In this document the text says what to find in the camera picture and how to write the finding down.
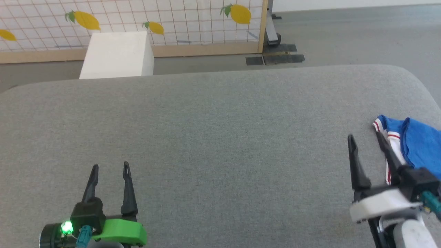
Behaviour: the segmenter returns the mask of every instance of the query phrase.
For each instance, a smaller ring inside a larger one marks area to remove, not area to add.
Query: wire grid
[[[96,32],[145,31],[157,22],[164,35],[150,30],[150,43],[208,45],[258,42],[263,0],[0,0],[0,29],[17,41],[0,38],[0,52],[81,49]],[[240,4],[251,12],[250,24],[237,24],[221,8]],[[101,30],[87,30],[65,19],[65,13],[93,15]]]

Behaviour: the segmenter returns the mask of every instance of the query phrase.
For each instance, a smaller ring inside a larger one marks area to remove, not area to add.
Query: white box
[[[153,75],[152,47],[147,32],[93,33],[80,79]]]

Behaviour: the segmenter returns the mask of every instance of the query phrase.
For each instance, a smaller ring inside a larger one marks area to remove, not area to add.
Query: yellow lemon decoration
[[[98,22],[98,20],[93,17],[93,15],[86,13],[86,12],[82,12],[82,11],[71,11],[69,13],[66,13],[64,15],[66,21],[67,18],[69,17],[69,20],[73,23],[75,23],[75,20],[77,20],[78,24],[90,29],[90,30],[101,30],[100,28],[100,23]]]
[[[150,31],[154,32],[155,34],[162,34],[162,35],[164,35],[164,28],[159,23],[156,23],[156,22],[146,22],[146,23],[143,23],[142,26],[146,27],[147,29],[150,28]]]
[[[7,41],[17,41],[15,35],[8,30],[0,29],[0,37]]]
[[[220,15],[222,15],[222,12],[224,12],[227,17],[231,13],[231,19],[238,24],[250,24],[251,12],[245,6],[230,4],[222,7]]]

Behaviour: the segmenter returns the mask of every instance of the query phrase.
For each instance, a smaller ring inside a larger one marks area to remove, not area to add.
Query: metal stand leg
[[[266,12],[266,36],[268,38],[268,45],[278,46],[282,39],[281,35],[276,32],[273,23],[273,0],[268,1],[268,10]]]

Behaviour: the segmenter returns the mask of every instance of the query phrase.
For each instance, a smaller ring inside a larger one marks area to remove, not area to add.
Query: gray floor
[[[441,105],[441,6],[280,13],[283,43],[301,64],[246,66],[245,57],[159,58],[154,74],[237,71],[333,64],[391,64],[415,74]],[[27,83],[78,78],[81,61],[0,65],[0,92]]]

